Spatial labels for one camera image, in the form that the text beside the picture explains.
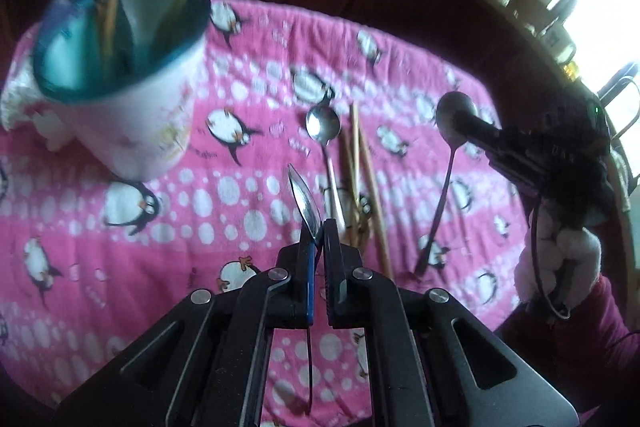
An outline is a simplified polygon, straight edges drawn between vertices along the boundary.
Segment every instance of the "silver bolt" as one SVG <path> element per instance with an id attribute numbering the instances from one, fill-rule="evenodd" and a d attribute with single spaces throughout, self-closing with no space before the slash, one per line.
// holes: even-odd
<path id="1" fill-rule="evenodd" d="M 434 288 L 433 290 L 429 290 L 429 298 L 433 302 L 437 302 L 438 304 L 443 304 L 449 300 L 449 294 L 446 290 L 442 288 Z"/>
<path id="2" fill-rule="evenodd" d="M 368 281 L 373 277 L 373 272 L 369 268 L 358 266 L 353 270 L 352 275 L 359 281 Z"/>
<path id="3" fill-rule="evenodd" d="M 211 300 L 211 292 L 204 288 L 194 291 L 191 294 L 191 302 L 194 304 L 206 304 Z"/>
<path id="4" fill-rule="evenodd" d="M 272 281 L 284 281 L 289 276 L 289 272 L 284 268 L 271 268 L 269 270 L 269 279 Z"/>

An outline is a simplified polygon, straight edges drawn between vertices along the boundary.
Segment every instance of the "white container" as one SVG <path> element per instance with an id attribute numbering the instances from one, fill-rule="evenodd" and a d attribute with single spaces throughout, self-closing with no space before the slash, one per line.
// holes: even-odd
<path id="1" fill-rule="evenodd" d="M 204 47 L 203 36 L 144 81 L 104 99 L 51 107 L 114 174 L 153 180 L 174 167 L 189 145 Z"/>

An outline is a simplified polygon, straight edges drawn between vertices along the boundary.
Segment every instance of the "tablecloth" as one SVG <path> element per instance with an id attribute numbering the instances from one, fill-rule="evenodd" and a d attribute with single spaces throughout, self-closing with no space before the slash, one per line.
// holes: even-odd
<path id="1" fill-rule="evenodd" d="M 437 101 L 461 90 L 497 123 L 480 82 L 372 28 L 211 1 L 206 58 L 188 93 L 196 100 L 191 143 L 166 176 L 116 179 L 77 142 L 50 152 L 47 126 L 32 124 L 46 113 L 38 104 L 0 134 L 0 361 L 51 406 L 192 289 L 237 289 L 298 240 L 286 166 L 328 203 L 321 148 L 304 129 L 306 110 L 321 101 L 343 132 L 350 103 L 359 104 L 398 285 L 444 287 L 490 328 L 517 304 L 513 267 L 526 220 L 513 186 L 469 144 L 455 159 L 430 266 L 421 280 L 412 275 L 449 158 L 434 124 Z M 31 74 L 35 32 L 18 44 L 5 89 Z M 339 164 L 338 140 L 329 150 Z M 338 172 L 338 185 L 346 178 Z M 364 264 L 376 269 L 376 257 L 370 241 Z M 328 326 L 323 285 L 316 276 L 311 375 L 304 331 L 274 335 L 262 415 L 270 425 L 332 427 L 370 414 L 363 331 Z"/>

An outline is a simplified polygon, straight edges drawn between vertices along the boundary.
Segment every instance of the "white glove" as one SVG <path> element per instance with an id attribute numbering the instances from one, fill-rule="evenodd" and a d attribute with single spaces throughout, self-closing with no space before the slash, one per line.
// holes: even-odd
<path id="1" fill-rule="evenodd" d="M 537 234 L 540 279 L 548 295 L 556 287 L 555 272 L 560 269 L 562 261 L 575 261 L 571 284 L 564 299 L 564 304 L 571 310 L 587 298 L 598 280 L 600 241 L 587 229 L 559 229 L 559 223 L 553 221 L 542 204 L 538 215 Z M 538 293 L 531 257 L 531 230 L 525 236 L 525 247 L 514 270 L 514 281 L 521 302 L 529 301 Z"/>

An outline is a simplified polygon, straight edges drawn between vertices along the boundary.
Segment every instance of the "pink sleeve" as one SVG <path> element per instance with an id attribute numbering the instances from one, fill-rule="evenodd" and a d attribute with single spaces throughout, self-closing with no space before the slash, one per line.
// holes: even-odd
<path id="1" fill-rule="evenodd" d="M 570 320 L 554 325 L 560 388 L 578 411 L 598 406 L 635 356 L 637 335 L 611 347 L 628 333 L 604 276 Z"/>

